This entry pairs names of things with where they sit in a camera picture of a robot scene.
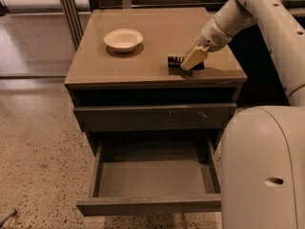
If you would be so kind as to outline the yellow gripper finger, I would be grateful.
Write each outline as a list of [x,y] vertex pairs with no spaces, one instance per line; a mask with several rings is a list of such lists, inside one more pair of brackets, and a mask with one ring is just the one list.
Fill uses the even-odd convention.
[[189,71],[196,65],[202,63],[208,57],[208,49],[201,46],[194,46],[184,57],[181,68]]

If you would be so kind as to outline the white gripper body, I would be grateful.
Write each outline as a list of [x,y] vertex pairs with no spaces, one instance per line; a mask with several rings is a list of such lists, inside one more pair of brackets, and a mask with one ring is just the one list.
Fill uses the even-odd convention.
[[201,29],[197,44],[208,52],[217,52],[222,50],[231,42],[232,38],[223,32],[212,17]]

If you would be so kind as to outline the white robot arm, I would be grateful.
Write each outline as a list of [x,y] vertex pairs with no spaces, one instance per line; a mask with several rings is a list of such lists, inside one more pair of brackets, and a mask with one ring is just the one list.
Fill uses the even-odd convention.
[[181,68],[192,69],[253,24],[261,31],[289,103],[304,106],[305,31],[282,0],[228,0],[201,29]]

